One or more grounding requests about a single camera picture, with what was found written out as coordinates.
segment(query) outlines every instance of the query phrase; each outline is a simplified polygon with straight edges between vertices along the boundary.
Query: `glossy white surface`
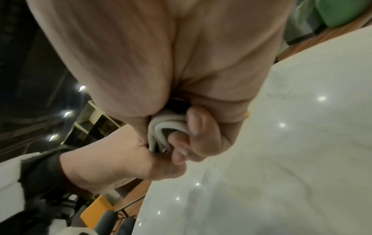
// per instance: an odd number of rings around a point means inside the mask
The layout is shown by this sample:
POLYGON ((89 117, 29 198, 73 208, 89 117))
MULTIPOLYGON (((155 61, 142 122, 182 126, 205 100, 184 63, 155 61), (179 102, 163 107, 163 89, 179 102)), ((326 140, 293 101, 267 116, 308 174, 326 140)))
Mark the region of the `glossy white surface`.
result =
POLYGON ((372 234, 372 27, 272 67, 236 144, 154 182, 134 235, 372 234))

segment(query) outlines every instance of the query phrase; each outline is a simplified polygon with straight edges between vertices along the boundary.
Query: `white marble table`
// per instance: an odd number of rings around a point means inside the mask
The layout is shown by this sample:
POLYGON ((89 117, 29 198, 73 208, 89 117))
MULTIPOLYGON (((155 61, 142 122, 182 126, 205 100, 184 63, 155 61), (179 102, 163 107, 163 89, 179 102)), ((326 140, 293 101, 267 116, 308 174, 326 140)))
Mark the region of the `white marble table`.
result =
POLYGON ((133 235, 372 234, 372 27, 275 64, 236 144, 154 182, 133 235))

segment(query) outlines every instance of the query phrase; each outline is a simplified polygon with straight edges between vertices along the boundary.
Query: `sleeve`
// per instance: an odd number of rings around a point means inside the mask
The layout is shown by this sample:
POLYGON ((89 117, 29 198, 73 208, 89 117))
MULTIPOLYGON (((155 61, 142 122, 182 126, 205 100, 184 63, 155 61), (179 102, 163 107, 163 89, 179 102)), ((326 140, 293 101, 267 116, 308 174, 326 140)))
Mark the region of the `sleeve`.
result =
POLYGON ((0 231, 2 234, 92 234, 71 228, 71 220, 92 194, 63 173, 59 157, 72 150, 28 154, 0 164, 0 231))

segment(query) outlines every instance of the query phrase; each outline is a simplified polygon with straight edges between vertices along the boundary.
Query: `marble tabletop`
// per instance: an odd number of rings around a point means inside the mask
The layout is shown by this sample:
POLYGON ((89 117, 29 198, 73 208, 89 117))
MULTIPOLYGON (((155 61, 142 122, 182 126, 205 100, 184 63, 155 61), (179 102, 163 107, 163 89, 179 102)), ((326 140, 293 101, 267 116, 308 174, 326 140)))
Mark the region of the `marble tabletop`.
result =
POLYGON ((372 234, 372 27, 272 66, 235 145, 152 183, 133 235, 372 234))

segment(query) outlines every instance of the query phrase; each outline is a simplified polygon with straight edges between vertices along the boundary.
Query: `person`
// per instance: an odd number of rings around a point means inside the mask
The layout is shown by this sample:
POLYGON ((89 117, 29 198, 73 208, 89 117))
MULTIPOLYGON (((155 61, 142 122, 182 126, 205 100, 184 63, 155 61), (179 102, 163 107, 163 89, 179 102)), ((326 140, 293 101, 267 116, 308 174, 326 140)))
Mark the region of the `person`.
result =
POLYGON ((274 62, 293 4, 28 0, 74 77, 101 109, 128 125, 79 149, 63 146, 2 163, 0 230, 95 234, 65 228, 60 208, 66 193, 89 199, 127 178, 176 178, 185 173, 187 160, 229 149, 274 62), (170 155, 150 153, 147 125, 170 97, 191 104, 190 134, 169 136, 170 155))

